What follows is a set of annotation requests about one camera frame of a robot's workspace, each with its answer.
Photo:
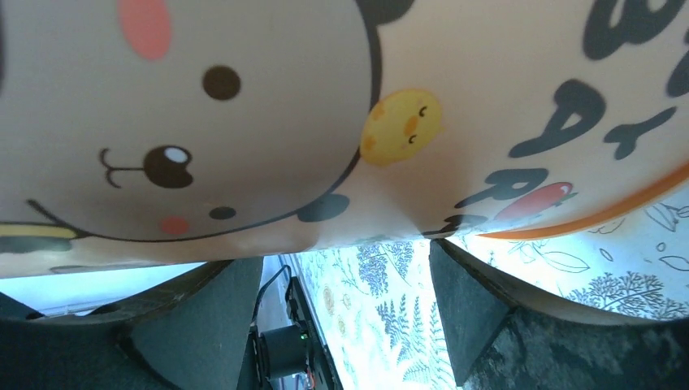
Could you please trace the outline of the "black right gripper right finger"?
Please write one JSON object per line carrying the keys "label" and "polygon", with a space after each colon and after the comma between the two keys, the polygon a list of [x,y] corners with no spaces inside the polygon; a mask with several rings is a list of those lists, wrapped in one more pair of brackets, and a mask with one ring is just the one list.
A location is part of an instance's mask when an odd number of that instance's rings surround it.
{"label": "black right gripper right finger", "polygon": [[593,308],[537,288],[447,240],[429,264],[464,389],[685,389],[688,322]]}

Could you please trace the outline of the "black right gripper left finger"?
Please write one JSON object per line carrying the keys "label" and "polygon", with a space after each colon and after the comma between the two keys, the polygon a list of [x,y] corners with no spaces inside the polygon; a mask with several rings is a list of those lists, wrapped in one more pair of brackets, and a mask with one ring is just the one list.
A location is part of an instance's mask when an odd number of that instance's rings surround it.
{"label": "black right gripper left finger", "polygon": [[255,389],[263,260],[210,262],[92,314],[1,298],[4,389]]}

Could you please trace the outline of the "orange bucket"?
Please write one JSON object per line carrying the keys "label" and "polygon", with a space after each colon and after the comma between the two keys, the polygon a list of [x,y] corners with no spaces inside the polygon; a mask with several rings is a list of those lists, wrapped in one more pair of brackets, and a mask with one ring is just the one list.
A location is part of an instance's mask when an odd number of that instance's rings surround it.
{"label": "orange bucket", "polygon": [[4,1],[1,275],[531,240],[688,179],[685,1]]}

